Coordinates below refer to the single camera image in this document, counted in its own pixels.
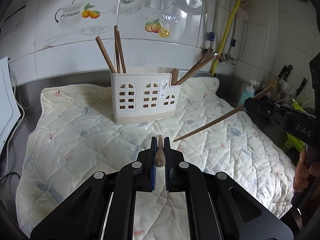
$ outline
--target black cable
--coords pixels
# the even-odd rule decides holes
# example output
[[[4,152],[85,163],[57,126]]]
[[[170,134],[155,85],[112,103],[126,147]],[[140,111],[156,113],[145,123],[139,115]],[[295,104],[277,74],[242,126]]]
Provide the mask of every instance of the black cable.
[[[18,174],[18,173],[16,173],[16,172],[10,172],[10,173],[8,173],[8,174],[6,174],[6,175],[4,175],[1,179],[0,179],[0,182],[1,181],[3,181],[5,178],[7,178],[8,176],[10,176],[10,175],[17,175],[18,177],[19,177],[19,180],[20,180],[20,175]]]

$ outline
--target silver screw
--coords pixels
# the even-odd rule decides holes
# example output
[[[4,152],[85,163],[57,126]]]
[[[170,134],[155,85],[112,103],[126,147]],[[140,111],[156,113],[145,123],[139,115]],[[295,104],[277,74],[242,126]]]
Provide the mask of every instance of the silver screw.
[[[142,163],[141,162],[134,162],[132,163],[132,167],[134,168],[140,168],[142,166]]]
[[[186,162],[180,162],[180,163],[179,163],[179,166],[180,166],[181,168],[186,169],[186,168],[188,168],[188,167],[189,167],[189,163],[186,163]]]
[[[102,179],[102,178],[103,178],[103,172],[102,172],[102,171],[97,171],[97,172],[94,174],[94,178],[95,178],[95,179]]]
[[[218,177],[218,179],[226,179],[227,175],[224,172],[219,172],[217,177]]]

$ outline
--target utensil holder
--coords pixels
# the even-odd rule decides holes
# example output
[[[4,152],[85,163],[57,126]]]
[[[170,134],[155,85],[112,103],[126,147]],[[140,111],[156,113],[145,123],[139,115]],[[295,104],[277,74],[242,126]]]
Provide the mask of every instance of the utensil holder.
[[[174,116],[181,85],[173,86],[179,70],[132,67],[111,74],[114,122],[151,122]]]

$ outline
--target white quilted blanket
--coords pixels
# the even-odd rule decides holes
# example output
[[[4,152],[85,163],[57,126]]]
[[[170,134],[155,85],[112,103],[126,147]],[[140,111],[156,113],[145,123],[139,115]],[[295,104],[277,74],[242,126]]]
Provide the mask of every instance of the white quilted blanket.
[[[227,113],[216,78],[183,83],[172,118],[113,123],[111,88],[69,85],[41,93],[42,115],[27,143],[16,206],[20,228],[32,229],[95,171],[120,170],[150,147],[151,137],[182,136]],[[202,171],[228,173],[276,216],[290,208],[294,166],[245,112],[188,139],[171,143]],[[184,193],[167,193],[164,169],[156,190],[138,193],[134,239],[189,239]]]

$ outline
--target yellow hose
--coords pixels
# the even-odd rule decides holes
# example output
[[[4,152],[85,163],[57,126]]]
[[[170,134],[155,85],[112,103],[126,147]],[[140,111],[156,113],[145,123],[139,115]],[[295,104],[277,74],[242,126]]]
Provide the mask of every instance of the yellow hose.
[[[241,0],[236,0],[236,3],[234,5],[234,7],[233,7],[233,10],[232,10],[231,14],[229,15],[229,19],[228,19],[226,28],[224,30],[223,37],[222,37],[222,40],[221,40],[221,42],[219,44],[218,51],[217,51],[219,56],[222,53],[222,51],[224,49],[224,46],[226,44],[226,41],[227,41],[227,38],[228,38],[228,34],[229,34],[229,31],[230,31],[230,28],[231,28],[231,25],[232,25],[232,22],[233,22],[233,18],[235,17],[235,14],[236,14],[236,12],[237,12],[237,10],[239,8],[240,2],[241,2]],[[214,73],[216,71],[217,64],[218,64],[218,60],[212,61],[212,64],[211,64],[212,76],[214,75]]]

